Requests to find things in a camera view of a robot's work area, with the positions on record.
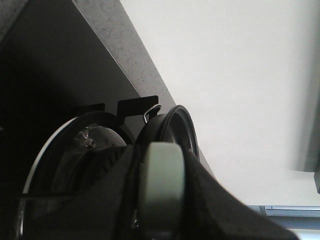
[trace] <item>white wall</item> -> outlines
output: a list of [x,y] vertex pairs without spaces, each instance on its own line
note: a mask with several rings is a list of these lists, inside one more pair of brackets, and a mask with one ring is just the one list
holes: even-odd
[[320,238],[320,230],[291,229],[300,240],[316,240]]
[[249,205],[319,205],[313,174],[291,169],[318,92],[308,87],[320,2],[121,3],[219,182]]

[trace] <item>metal screw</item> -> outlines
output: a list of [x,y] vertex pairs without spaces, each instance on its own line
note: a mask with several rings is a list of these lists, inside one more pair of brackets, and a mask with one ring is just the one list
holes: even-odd
[[84,139],[89,138],[89,130],[87,128],[85,130],[83,130],[81,133],[82,133],[82,136]]
[[132,223],[131,223],[131,228],[132,229],[137,229],[139,227],[139,220],[137,219],[137,210],[134,210],[133,212],[133,217],[132,217]]
[[96,145],[97,145],[97,143],[96,143],[96,140],[94,140],[94,139],[86,139],[85,141],[84,141],[84,146],[86,147],[86,148],[88,148],[88,149],[93,149],[93,148],[95,148],[96,147]]

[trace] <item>metal clip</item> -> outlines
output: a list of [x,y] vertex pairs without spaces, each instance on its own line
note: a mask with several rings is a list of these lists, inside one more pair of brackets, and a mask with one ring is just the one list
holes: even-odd
[[155,104],[152,107],[150,107],[144,114],[143,114],[143,121],[145,124],[148,123],[147,120],[147,115],[149,115],[153,110],[157,110],[156,112],[158,112],[161,109],[161,105],[160,104]]

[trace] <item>black metal bracket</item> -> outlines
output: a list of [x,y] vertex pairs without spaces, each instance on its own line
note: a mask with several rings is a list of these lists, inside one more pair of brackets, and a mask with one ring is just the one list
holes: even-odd
[[[146,96],[127,100],[121,100],[118,102],[116,116],[119,120],[119,124],[125,123],[125,118],[129,116],[143,115],[154,105],[159,103],[158,96]],[[160,109],[149,112],[149,119],[155,117]]]

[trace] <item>ceiling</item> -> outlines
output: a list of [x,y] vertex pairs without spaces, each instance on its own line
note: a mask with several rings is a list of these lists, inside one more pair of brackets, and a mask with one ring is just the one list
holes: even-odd
[[313,173],[296,169],[320,87],[320,2],[121,3],[218,181],[248,205],[318,206]]

